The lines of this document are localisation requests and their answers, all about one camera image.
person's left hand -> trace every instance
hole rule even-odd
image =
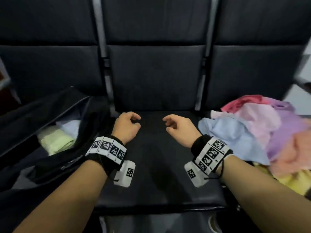
[[[115,121],[111,135],[120,139],[123,145],[133,140],[140,129],[139,123],[132,123],[132,120],[140,120],[141,117],[134,112],[122,113]]]

forearm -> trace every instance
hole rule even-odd
[[[310,231],[311,202],[253,166],[229,156],[222,180],[263,232]]]
[[[100,164],[84,162],[16,228],[18,232],[82,232],[107,179]]]

purple cloth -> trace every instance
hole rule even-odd
[[[270,105],[277,111],[281,117],[281,126],[276,130],[266,147],[267,156],[270,161],[277,158],[279,152],[284,148],[285,144],[290,140],[292,134],[305,131],[308,125],[301,117],[296,115],[295,108],[286,101],[278,101],[272,98],[267,98]]]

black bag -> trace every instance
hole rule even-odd
[[[82,111],[78,137],[72,148],[40,160],[21,159],[40,147],[36,133],[74,108]],[[106,97],[88,97],[75,88],[25,105],[0,117],[0,229],[12,232],[85,160],[85,153],[100,132],[111,133]],[[35,186],[11,189],[20,172],[31,168],[27,179]]]

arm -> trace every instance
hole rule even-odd
[[[121,114],[112,132],[124,145],[140,129],[140,124],[132,124],[131,119],[140,119],[140,116],[133,112]],[[106,180],[107,175],[99,163],[85,161],[22,221],[14,233],[82,232]]]
[[[201,136],[192,122],[169,115],[167,132],[191,148]],[[263,232],[310,232],[311,202],[236,156],[225,159],[222,180]]]

